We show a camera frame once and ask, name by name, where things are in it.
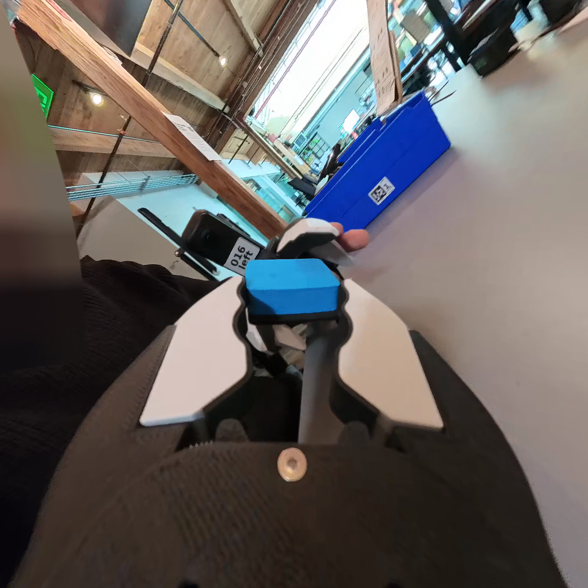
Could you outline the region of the blue bin with tag label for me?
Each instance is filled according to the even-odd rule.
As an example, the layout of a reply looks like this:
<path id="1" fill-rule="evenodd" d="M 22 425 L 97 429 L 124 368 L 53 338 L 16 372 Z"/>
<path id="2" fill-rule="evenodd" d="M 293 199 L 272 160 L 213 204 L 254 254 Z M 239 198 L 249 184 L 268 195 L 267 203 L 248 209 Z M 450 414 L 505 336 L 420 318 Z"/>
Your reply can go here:
<path id="1" fill-rule="evenodd" d="M 364 229 L 451 147 L 424 91 L 396 108 L 362 148 L 327 181 L 305 216 Z"/>

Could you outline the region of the wooden support beam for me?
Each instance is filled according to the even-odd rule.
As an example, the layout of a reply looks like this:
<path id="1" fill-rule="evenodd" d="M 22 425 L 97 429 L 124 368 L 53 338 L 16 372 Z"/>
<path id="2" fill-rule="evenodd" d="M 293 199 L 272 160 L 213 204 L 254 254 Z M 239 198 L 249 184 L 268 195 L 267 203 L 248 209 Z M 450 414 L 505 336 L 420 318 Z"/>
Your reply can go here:
<path id="1" fill-rule="evenodd" d="M 221 160 L 208 159 L 166 108 L 66 13 L 49 1 L 22 1 L 19 19 L 102 88 L 128 115 L 268 239 L 286 222 Z"/>

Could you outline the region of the black office chair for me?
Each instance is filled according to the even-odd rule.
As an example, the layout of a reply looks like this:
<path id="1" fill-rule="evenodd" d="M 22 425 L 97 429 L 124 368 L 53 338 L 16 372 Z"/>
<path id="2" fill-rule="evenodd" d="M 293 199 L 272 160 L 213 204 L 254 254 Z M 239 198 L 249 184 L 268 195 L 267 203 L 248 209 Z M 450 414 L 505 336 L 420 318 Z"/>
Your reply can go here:
<path id="1" fill-rule="evenodd" d="M 344 165 L 339 161 L 339 156 L 342 152 L 342 144 L 340 141 L 335 143 L 331 152 L 329 153 L 327 160 L 322 167 L 319 174 L 319 184 L 325 183 L 333 177 L 333 175 Z"/>

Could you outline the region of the green exit sign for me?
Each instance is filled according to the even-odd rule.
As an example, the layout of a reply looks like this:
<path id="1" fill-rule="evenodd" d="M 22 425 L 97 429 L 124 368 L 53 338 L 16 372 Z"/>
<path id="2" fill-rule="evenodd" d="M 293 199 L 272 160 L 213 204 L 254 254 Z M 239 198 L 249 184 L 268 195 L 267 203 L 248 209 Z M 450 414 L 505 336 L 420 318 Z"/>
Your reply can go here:
<path id="1" fill-rule="evenodd" d="M 47 120 L 54 99 L 54 91 L 48 87 L 47 84 L 42 82 L 35 74 L 31 74 L 31 79 L 40 100 L 43 115 Z"/>

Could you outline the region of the person's left hand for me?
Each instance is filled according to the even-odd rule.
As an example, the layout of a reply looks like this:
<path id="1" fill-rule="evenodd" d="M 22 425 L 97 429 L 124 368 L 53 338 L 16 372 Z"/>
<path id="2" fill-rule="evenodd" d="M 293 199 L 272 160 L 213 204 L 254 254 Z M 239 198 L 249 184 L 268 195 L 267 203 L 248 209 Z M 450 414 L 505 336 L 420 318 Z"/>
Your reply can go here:
<path id="1" fill-rule="evenodd" d="M 351 254 L 367 247 L 370 243 L 370 236 L 364 229 L 352 229 L 342 231 L 337 238 L 337 242 L 344 251 Z"/>

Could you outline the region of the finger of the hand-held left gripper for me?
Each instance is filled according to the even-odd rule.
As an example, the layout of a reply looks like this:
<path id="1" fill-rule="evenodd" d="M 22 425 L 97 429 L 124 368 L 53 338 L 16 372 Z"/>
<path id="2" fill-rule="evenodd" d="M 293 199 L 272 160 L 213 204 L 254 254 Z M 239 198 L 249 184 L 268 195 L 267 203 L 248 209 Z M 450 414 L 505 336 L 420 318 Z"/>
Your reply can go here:
<path id="1" fill-rule="evenodd" d="M 278 237 L 275 259 L 317 259 L 332 270 L 353 265 L 353 258 L 339 243 L 341 232 L 331 223 L 301 218 Z"/>
<path id="2" fill-rule="evenodd" d="M 248 341 L 260 352 L 278 352 L 288 348 L 304 352 L 306 342 L 286 325 L 253 325 L 248 323 Z"/>

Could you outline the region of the grey ceiling duct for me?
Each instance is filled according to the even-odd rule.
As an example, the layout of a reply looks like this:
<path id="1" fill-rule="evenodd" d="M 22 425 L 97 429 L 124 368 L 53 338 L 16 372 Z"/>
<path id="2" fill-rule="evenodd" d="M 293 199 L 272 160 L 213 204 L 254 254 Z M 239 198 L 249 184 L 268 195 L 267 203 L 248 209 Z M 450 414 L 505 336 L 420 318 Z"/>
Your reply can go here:
<path id="1" fill-rule="evenodd" d="M 89 35 L 130 57 L 151 1 L 56 1 Z"/>

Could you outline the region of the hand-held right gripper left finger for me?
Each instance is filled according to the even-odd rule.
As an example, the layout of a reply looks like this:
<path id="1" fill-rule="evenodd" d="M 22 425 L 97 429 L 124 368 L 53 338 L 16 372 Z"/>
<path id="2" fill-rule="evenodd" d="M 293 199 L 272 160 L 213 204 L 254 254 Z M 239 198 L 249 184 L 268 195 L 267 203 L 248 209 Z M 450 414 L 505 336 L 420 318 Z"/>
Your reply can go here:
<path id="1" fill-rule="evenodd" d="M 173 325 L 139 424 L 188 424 L 215 435 L 216 411 L 253 374 L 246 338 L 245 279 L 231 277 L 193 304 Z"/>

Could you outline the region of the white paper notice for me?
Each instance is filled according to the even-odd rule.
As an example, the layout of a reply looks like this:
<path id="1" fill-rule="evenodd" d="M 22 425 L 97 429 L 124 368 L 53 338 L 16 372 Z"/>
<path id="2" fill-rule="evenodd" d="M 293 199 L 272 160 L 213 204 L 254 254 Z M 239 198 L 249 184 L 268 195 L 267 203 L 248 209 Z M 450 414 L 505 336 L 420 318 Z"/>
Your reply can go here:
<path id="1" fill-rule="evenodd" d="M 208 161 L 222 161 L 221 156 L 200 136 L 192 125 L 182 117 L 174 114 L 164 113 L 166 118 L 175 126 L 180 133 L 187 138 L 192 146 Z"/>

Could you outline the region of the black support pole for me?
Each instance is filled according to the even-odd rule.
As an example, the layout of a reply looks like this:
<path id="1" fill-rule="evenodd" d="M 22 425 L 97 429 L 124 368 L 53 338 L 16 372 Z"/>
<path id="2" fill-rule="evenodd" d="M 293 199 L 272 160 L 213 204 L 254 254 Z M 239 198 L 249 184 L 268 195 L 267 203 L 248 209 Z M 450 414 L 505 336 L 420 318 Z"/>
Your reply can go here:
<path id="1" fill-rule="evenodd" d="M 459 31 L 452 22 L 449 12 L 445 10 L 444 4 L 441 1 L 425 1 L 425 4 L 429 8 L 435 21 L 437 21 L 442 28 L 445 40 L 443 51 L 454 71 L 458 72 L 463 68 L 463 65 L 460 65 L 459 62 L 459 60 L 462 59 L 463 52 L 463 42 L 460 38 Z"/>

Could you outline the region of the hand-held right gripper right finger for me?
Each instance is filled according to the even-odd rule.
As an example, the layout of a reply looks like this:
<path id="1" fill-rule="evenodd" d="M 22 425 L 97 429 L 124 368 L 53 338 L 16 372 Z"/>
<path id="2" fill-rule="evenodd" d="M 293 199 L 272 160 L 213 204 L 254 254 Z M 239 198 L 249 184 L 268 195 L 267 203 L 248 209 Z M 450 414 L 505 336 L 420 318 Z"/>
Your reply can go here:
<path id="1" fill-rule="evenodd" d="M 392 426 L 440 432 L 444 423 L 409 328 L 351 279 L 341 284 L 339 327 L 330 408 L 343 423 L 372 432 Z"/>

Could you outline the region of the cardboard sign board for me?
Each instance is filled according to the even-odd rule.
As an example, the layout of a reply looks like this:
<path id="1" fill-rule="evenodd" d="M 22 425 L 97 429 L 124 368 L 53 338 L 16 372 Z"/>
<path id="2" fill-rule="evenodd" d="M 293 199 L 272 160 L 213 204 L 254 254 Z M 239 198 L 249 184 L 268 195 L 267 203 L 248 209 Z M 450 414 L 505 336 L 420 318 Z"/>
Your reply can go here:
<path id="1" fill-rule="evenodd" d="M 403 85 L 395 37 L 388 28 L 387 2 L 366 1 L 366 5 L 376 115 L 381 118 L 401 104 Z"/>

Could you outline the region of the blue and black sponge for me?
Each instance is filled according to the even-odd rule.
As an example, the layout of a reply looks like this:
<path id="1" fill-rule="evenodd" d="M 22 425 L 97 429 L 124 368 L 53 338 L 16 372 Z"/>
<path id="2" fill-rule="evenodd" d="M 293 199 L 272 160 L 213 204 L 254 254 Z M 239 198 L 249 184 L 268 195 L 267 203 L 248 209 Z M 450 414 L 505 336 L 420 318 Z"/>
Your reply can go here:
<path id="1" fill-rule="evenodd" d="M 319 259 L 267 259 L 245 271 L 246 307 L 254 325 L 297 325 L 337 318 L 340 278 Z"/>

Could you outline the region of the black box green buttons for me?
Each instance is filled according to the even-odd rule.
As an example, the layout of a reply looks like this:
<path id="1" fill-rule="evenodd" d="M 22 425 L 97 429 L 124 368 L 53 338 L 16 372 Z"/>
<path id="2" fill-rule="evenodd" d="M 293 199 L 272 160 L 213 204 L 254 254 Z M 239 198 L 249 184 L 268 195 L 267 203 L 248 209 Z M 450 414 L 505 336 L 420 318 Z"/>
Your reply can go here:
<path id="1" fill-rule="evenodd" d="M 487 77 L 518 52 L 518 41 L 506 24 L 483 38 L 470 53 L 467 63 L 480 77 Z"/>

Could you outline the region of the metal conduit pipes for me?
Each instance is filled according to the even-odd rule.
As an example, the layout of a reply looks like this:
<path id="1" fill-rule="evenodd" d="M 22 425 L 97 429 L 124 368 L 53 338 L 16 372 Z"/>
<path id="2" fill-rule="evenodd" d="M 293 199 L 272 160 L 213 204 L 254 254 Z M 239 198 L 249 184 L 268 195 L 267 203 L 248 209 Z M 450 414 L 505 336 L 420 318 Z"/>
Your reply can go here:
<path id="1" fill-rule="evenodd" d="M 145 176 L 136 179 L 122 179 L 89 183 L 66 188 L 69 202 L 101 198 L 104 196 L 132 196 L 151 190 L 166 190 L 193 185 L 199 180 L 195 174 Z"/>

